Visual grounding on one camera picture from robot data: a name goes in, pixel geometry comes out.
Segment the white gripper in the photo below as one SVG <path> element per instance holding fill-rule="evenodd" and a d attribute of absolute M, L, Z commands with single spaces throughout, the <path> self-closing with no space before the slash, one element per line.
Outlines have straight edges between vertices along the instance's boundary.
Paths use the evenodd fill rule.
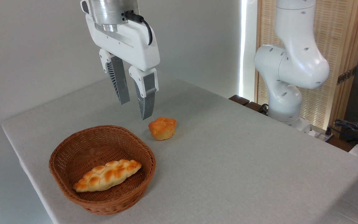
<path fill-rule="evenodd" d="M 155 92 L 159 90 L 157 71 L 160 55 L 156 40 L 149 43 L 148 29 L 144 24 L 128 21 L 118 24 L 116 32 L 100 31 L 89 14 L 85 15 L 94 43 L 100 47 L 103 70 L 111 78 L 119 102 L 130 101 L 123 61 L 132 66 L 129 74 L 134 80 L 142 120 L 152 116 Z"/>

